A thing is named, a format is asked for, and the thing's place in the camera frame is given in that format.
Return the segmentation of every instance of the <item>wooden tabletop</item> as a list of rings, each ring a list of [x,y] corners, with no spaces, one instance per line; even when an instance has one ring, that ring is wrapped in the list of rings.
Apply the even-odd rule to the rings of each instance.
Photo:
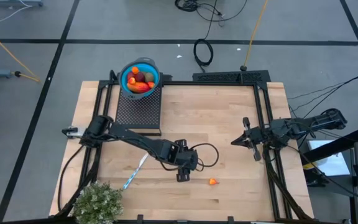
[[[83,82],[74,126],[85,128],[89,125],[97,87],[98,82]],[[289,118],[283,84],[268,83],[268,93],[274,119]],[[116,114],[118,95],[119,86],[114,85],[109,110],[112,118]],[[260,97],[264,105],[262,92]],[[202,142],[214,144],[219,149],[219,162],[202,172],[191,172],[189,182],[178,183],[176,172],[163,170],[159,162],[149,157],[123,193],[124,214],[120,219],[133,220],[143,214],[145,220],[223,221],[233,216],[236,221],[274,221],[264,162],[254,161],[251,150],[230,145],[244,131],[242,118],[245,116],[251,127],[258,125],[252,87],[166,85],[162,98],[162,138],[186,139],[189,146]],[[290,145],[296,147],[296,142],[291,141]],[[78,140],[68,140],[62,167],[79,147]],[[203,146],[197,151],[205,164],[215,160],[216,154],[210,147]],[[62,205],[78,186],[84,153],[82,150],[65,172]],[[98,180],[109,182],[115,189],[122,188],[144,154],[145,151],[124,142],[103,144]],[[299,154],[288,147],[281,150],[281,155],[287,189],[312,217]],[[216,178],[219,184],[208,185],[210,178]],[[284,217],[278,189],[277,193],[281,217]],[[57,212],[56,188],[50,214]]]

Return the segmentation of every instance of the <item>yellow cable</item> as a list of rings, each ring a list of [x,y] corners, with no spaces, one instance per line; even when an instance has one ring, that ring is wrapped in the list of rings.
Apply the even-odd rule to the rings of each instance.
[[[33,75],[35,77],[35,81],[39,82],[40,81],[40,78],[35,75],[33,72],[31,72],[31,70],[29,68],[27,68],[27,66],[25,66],[19,59],[17,59],[15,57],[15,55],[13,55],[0,41],[0,46],[17,62],[19,63],[20,65],[22,65],[31,75]]]
[[[19,75],[20,75],[21,77],[29,78],[29,79],[31,79],[31,80],[34,80],[34,81],[36,81],[36,82],[39,82],[39,81],[40,81],[40,80],[38,80],[38,79],[36,79],[36,78],[33,78],[33,77],[29,76],[29,75],[24,75],[23,73],[19,73]]]
[[[258,21],[256,22],[254,31],[252,32],[252,36],[251,36],[251,40],[249,41],[247,57],[246,57],[246,60],[245,60],[245,62],[244,62],[244,66],[247,66],[249,53],[251,52],[252,41],[254,41],[254,35],[255,35],[255,33],[256,33],[256,30],[258,29],[259,22],[260,22],[260,20],[261,20],[261,18],[262,18],[262,15],[264,14],[264,11],[265,11],[265,8],[266,8],[266,5],[267,5],[267,2],[268,2],[268,1],[269,1],[269,0],[265,0],[264,7],[262,8],[262,10],[261,10],[261,12],[260,12],[260,14],[259,14]]]

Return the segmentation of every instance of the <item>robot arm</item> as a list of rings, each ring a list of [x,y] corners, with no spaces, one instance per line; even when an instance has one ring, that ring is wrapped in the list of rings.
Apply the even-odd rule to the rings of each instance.
[[[270,148],[283,148],[290,139],[299,139],[306,134],[313,134],[314,131],[321,129],[344,129],[347,121],[342,113],[337,109],[329,109],[321,115],[311,118],[288,118],[275,119],[268,128],[250,128],[248,118],[242,120],[246,130],[236,140],[231,142],[235,146],[244,146],[254,151],[254,159],[260,160],[258,144],[265,144]]]
[[[198,164],[197,151],[189,149],[185,139],[175,142],[166,139],[150,139],[115,123],[108,116],[93,118],[82,134],[80,144],[86,147],[98,147],[102,142],[110,141],[124,141],[147,151],[161,163],[177,166],[176,169],[164,168],[178,170],[178,182],[189,181],[190,171],[195,170]]]

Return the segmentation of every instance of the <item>green plant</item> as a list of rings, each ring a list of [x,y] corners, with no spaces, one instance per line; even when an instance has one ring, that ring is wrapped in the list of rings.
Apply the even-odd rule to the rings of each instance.
[[[84,188],[73,207],[79,224],[113,223],[122,215],[122,189],[114,190],[109,184],[95,182]]]

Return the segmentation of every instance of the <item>orange object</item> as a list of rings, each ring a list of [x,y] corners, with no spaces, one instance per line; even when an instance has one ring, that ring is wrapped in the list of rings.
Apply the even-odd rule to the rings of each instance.
[[[155,86],[154,82],[148,82],[147,84],[149,85],[150,88],[154,88]]]
[[[132,67],[131,71],[132,71],[135,75],[140,72],[137,67]]]
[[[130,79],[128,80],[128,83],[129,83],[129,84],[135,84],[135,83],[136,83],[135,78],[134,78],[134,77],[130,78]]]
[[[135,84],[127,83],[127,87],[134,93],[145,93],[150,90],[149,85],[143,82],[136,82]]]
[[[210,185],[215,185],[215,184],[218,184],[219,182],[216,180],[216,179],[214,179],[214,178],[211,178],[210,180],[209,180],[209,184]]]

